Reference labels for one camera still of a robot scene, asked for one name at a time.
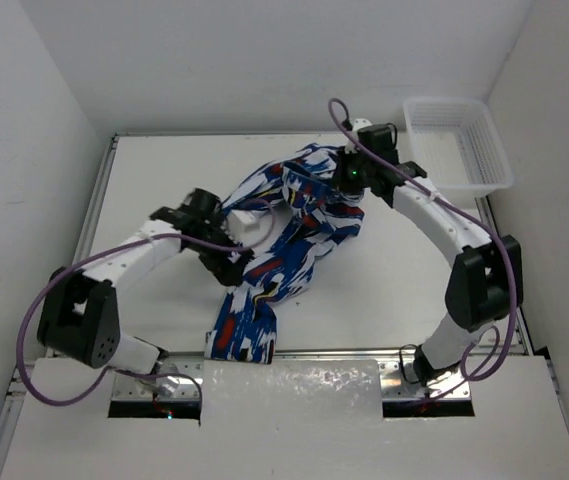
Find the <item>blue white red patterned trousers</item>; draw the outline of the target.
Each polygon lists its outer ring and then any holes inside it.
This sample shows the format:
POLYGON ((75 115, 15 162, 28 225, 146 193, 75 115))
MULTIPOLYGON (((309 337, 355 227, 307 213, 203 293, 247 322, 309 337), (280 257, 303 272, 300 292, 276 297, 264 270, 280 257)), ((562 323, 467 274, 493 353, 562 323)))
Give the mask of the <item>blue white red patterned trousers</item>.
POLYGON ((270 161, 246 177, 224 200, 223 210, 263 214, 284 207, 290 220, 265 251, 245 267, 242 282, 227 290, 206 336, 210 360, 269 364, 277 340, 275 305, 304 292, 317 261, 359 234, 362 193, 335 190, 336 146, 311 143, 270 161))

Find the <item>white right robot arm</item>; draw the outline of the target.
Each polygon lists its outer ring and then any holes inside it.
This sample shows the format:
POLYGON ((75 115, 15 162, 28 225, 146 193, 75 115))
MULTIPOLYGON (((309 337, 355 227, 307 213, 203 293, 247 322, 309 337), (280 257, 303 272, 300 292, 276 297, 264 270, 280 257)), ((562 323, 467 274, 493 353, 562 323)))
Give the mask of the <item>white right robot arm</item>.
POLYGON ((521 305, 521 246, 511 235, 492 238, 440 194, 422 167, 400 161, 394 125, 346 119, 340 127, 348 143, 338 151, 334 188, 368 190, 382 199, 425 234, 451 268, 446 314, 413 357, 416 380, 426 385, 456 369, 484 333, 521 305))

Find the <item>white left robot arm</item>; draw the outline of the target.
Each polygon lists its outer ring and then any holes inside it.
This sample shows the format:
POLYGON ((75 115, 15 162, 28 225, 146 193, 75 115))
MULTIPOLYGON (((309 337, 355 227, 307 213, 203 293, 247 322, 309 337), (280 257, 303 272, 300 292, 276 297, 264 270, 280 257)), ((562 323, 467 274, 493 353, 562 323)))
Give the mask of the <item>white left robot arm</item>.
POLYGON ((133 375, 157 372, 166 352, 123 332, 119 300, 156 267, 188 249, 223 286, 241 284, 253 257, 227 230, 220 199, 193 190, 178 207, 161 207, 111 253, 51 278, 37 328, 45 347, 93 369, 110 367, 133 375))

